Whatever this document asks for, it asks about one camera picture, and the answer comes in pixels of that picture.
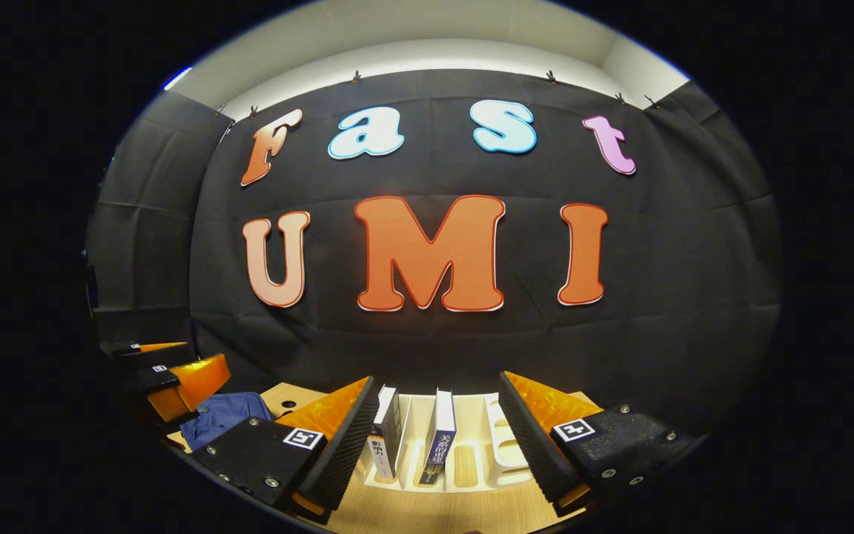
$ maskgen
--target letter m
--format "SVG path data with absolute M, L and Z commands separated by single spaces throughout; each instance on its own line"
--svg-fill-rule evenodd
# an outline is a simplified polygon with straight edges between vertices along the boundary
M 433 240 L 407 202 L 374 197 L 355 206 L 367 227 L 367 289 L 358 305 L 370 312 L 396 312 L 404 305 L 394 290 L 394 269 L 421 310 L 427 309 L 447 269 L 450 288 L 440 298 L 453 312 L 491 312 L 503 305 L 496 289 L 496 224 L 506 204 L 496 197 L 468 195 L 455 200 Z

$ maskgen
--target letter s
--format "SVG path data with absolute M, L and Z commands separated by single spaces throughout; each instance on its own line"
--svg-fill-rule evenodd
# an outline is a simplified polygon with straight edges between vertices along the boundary
M 474 139 L 487 152 L 522 154 L 536 146 L 532 112 L 525 105 L 481 100 L 470 108 L 470 118 L 483 126 L 475 129 Z

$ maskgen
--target peach letter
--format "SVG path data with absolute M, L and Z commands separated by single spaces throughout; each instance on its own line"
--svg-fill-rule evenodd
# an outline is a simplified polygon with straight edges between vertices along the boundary
M 604 293 L 599 281 L 599 256 L 608 214 L 590 204 L 569 204 L 559 210 L 559 215 L 569 224 L 569 276 L 559 290 L 559 302 L 566 306 L 597 302 Z
M 467 195 L 454 200 L 428 240 L 401 197 L 374 197 L 355 206 L 367 227 L 367 289 L 358 305 L 370 312 L 395 312 L 404 297 L 394 290 L 394 268 L 408 294 L 427 309 L 447 269 L 450 288 L 440 302 L 453 312 L 491 312 L 503 305 L 496 289 L 496 224 L 506 204 L 496 197 Z
M 282 115 L 282 117 L 255 132 L 255 135 L 252 136 L 255 139 L 255 145 L 252 146 L 250 166 L 246 169 L 246 174 L 243 175 L 241 181 L 243 187 L 268 174 L 268 169 L 272 166 L 272 163 L 268 162 L 268 156 L 270 154 L 275 156 L 279 150 L 282 150 L 282 143 L 285 142 L 285 135 L 288 132 L 288 128 L 285 126 L 295 126 L 301 121 L 302 111 L 296 109 L 289 111 L 286 115 Z
M 302 298 L 305 288 L 305 258 L 302 255 L 302 230 L 308 226 L 308 212 L 295 211 L 279 217 L 279 230 L 285 241 L 285 281 L 272 283 L 265 267 L 265 237 L 272 224 L 265 219 L 250 220 L 243 225 L 246 239 L 246 266 L 252 291 L 270 306 L 288 308 Z

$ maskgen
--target wooden table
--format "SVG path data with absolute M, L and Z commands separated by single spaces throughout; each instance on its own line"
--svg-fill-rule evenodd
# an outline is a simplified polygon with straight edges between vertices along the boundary
M 325 395 L 291 384 L 279 384 L 261 394 L 274 417 Z M 572 395 L 592 402 L 582 392 Z M 282 405 L 285 401 L 294 402 L 295 407 L 285 408 Z M 169 437 L 183 446 L 187 445 L 179 432 Z M 332 511 L 328 524 L 316 524 L 318 527 L 341 533 L 463 534 L 475 530 L 483 534 L 525 534 L 559 522 L 535 480 L 495 491 L 413 493 L 366 486 L 362 482 L 363 474 L 363 466 L 359 462 L 356 476 L 351 477 L 341 506 Z M 569 514 L 563 520 L 583 511 Z

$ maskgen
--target black fabric backdrop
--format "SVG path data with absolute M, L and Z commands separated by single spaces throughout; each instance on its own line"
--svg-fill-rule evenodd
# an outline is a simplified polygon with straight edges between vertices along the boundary
M 534 115 L 531 152 L 488 153 L 472 141 L 479 100 L 519 102 Z M 326 148 L 354 111 L 389 105 L 403 146 L 388 156 L 336 161 Z M 252 135 L 302 109 L 265 178 L 239 184 Z M 604 115 L 626 135 L 638 166 L 607 165 L 582 119 Z M 428 237 L 460 195 L 506 203 L 497 228 L 493 312 L 363 311 L 366 197 L 410 203 Z M 600 254 L 604 296 L 565 307 L 556 293 L 569 266 L 566 203 L 608 213 Z M 295 210 L 305 229 L 305 293 L 272 308 L 248 284 L 244 223 Z M 769 183 L 745 141 L 692 82 L 641 111 L 584 88 L 491 71 L 425 70 L 363 78 L 308 92 L 242 119 L 213 150 L 193 221 L 190 305 L 203 355 L 224 352 L 225 391 L 277 380 L 331 391 L 365 375 L 410 393 L 495 391 L 508 369 L 602 405 L 630 402 L 705 432 L 755 372 L 779 312 L 781 250 Z M 285 273 L 281 234 L 268 270 Z M 448 287 L 447 274 L 440 291 Z M 397 278 L 396 288 L 406 294 Z
M 157 96 L 115 151 L 88 224 L 101 341 L 186 340 L 190 235 L 203 171 L 230 119 Z

